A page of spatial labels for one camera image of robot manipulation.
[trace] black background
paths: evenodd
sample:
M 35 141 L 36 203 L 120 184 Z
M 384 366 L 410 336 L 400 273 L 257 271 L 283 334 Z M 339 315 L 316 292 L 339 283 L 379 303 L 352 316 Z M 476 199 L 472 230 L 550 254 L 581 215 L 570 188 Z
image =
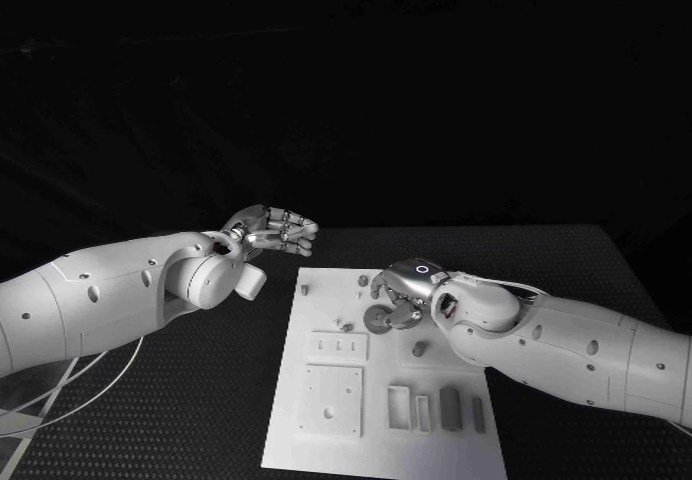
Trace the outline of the black background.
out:
M 254 203 L 330 227 L 594 223 L 692 333 L 691 29 L 666 8 L 3 4 L 0 278 Z

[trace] table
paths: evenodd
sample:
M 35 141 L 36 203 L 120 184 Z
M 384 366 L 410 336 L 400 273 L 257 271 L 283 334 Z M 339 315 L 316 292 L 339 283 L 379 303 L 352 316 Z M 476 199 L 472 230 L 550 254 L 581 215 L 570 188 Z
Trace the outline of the table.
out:
M 414 256 L 666 327 L 596 226 L 325 229 L 310 258 L 264 252 L 253 261 L 268 275 L 254 302 L 232 295 L 144 339 L 108 394 L 36 434 L 13 479 L 326 478 L 260 468 L 299 268 L 382 269 Z M 133 350 L 64 389 L 49 418 L 107 385 Z M 511 480 L 692 478 L 692 439 L 663 420 L 571 404 L 486 372 Z

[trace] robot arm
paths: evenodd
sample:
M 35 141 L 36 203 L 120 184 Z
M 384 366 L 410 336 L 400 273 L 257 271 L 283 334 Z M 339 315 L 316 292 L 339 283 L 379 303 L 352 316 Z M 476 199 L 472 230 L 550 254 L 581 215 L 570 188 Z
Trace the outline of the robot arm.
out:
M 469 363 L 570 402 L 692 427 L 691 337 L 584 302 L 544 294 L 519 298 L 421 259 L 394 264 L 374 283 L 374 298 L 385 286 L 400 302 L 430 313 Z M 366 316 L 375 327 L 415 324 L 401 306 Z
M 248 258 L 310 255 L 317 224 L 261 205 L 218 232 L 183 232 L 87 248 L 0 284 L 0 377 L 124 345 L 267 279 Z

